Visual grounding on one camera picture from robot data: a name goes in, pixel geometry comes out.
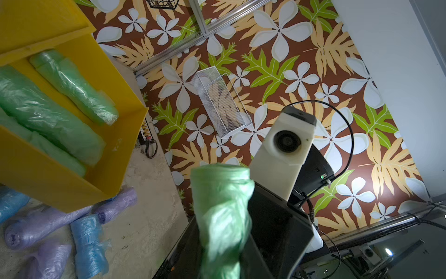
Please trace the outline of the green trash bag roll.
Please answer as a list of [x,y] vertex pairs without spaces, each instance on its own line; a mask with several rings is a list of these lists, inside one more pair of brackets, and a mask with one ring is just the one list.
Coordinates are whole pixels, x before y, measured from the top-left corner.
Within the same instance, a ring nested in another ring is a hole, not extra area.
[[254,181],[247,167],[216,163],[192,170],[194,213],[203,248],[203,279],[238,279],[252,228],[248,203]]
[[1,125],[10,132],[14,133],[16,136],[25,140],[25,142],[28,142],[41,152],[47,154],[64,167],[72,170],[80,177],[84,177],[86,175],[87,168],[79,160],[52,144],[38,132],[31,131],[19,124],[14,117],[8,116],[3,109],[1,109]]
[[95,124],[111,126],[117,121],[119,112],[114,102],[103,91],[96,90],[70,58],[51,49],[31,56],[29,62]]
[[101,136],[9,65],[1,67],[1,108],[90,167],[103,155]]

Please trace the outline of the yellow top drawer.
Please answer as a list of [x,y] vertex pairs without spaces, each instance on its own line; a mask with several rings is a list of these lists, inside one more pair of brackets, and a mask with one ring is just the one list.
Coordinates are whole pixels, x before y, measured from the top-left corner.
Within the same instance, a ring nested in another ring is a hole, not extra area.
[[118,194],[137,141],[147,108],[92,35],[87,34],[56,46],[102,95],[118,110],[117,121],[109,126],[92,122],[68,97],[57,90],[31,65],[28,58],[12,67],[32,81],[44,94],[88,125],[105,142],[99,162],[89,167],[66,151],[61,164],[45,150],[41,134],[1,127],[1,183],[69,213],[112,198]]

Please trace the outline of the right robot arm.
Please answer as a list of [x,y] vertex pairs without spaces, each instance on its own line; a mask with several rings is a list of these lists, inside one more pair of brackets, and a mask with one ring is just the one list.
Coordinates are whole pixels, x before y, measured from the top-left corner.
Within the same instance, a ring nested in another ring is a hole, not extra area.
[[334,172],[315,146],[300,171],[288,200],[256,185],[248,204],[252,218],[250,238],[242,253],[243,276],[247,279],[288,279],[305,254],[324,246],[299,204],[310,192],[327,186]]

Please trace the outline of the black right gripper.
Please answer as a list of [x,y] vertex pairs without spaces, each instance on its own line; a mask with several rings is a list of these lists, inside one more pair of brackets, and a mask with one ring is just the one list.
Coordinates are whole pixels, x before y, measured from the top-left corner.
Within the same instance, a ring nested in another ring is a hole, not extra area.
[[240,256],[241,278],[291,278],[314,235],[309,217],[258,184],[248,211],[252,229]]

